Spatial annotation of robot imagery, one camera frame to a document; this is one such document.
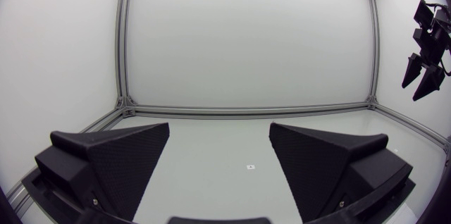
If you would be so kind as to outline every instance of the metal rail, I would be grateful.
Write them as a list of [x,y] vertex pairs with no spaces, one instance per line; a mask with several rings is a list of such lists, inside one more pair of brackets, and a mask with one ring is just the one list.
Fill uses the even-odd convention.
[[449,145],[450,143],[448,140],[440,135],[438,132],[430,129],[429,127],[426,127],[425,125],[422,125],[419,122],[416,122],[415,120],[402,115],[401,113],[398,113],[390,108],[387,108],[380,104],[375,104],[375,111],[379,112],[380,114],[383,114],[405,126],[412,129],[415,132],[418,132],[420,135],[423,135],[425,138],[431,140],[433,143],[437,144],[439,147],[441,147],[445,153],[448,153],[449,151]]
[[380,34],[379,34],[379,16],[376,0],[369,0],[369,5],[371,8],[371,19],[373,21],[373,68],[371,71],[371,84],[368,95],[368,102],[377,103],[376,91],[378,86],[378,75],[379,75],[379,61],[381,57],[380,52]]
[[116,87],[118,97],[128,97],[127,79],[127,18],[129,0],[118,0],[116,13]]

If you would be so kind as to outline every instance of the corner bracket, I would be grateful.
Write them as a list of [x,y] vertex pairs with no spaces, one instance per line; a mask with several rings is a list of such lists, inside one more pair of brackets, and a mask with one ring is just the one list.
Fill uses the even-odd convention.
[[366,98],[366,102],[368,103],[368,109],[372,111],[376,109],[376,104],[379,104],[377,97],[371,95]]

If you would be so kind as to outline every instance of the gray floor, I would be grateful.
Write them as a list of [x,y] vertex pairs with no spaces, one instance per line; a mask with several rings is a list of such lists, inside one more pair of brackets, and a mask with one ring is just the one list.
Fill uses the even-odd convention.
[[[407,199],[419,217],[440,181],[445,152],[408,128],[373,111],[274,120],[177,120],[133,117],[115,129],[169,122],[171,136],[134,221],[166,223],[171,216],[207,219],[266,216],[301,223],[290,188],[268,138],[272,121],[356,135],[385,133],[388,148],[413,165]],[[246,165],[255,165],[247,170]],[[24,223],[44,220],[33,206]],[[404,223],[401,219],[393,223]]]

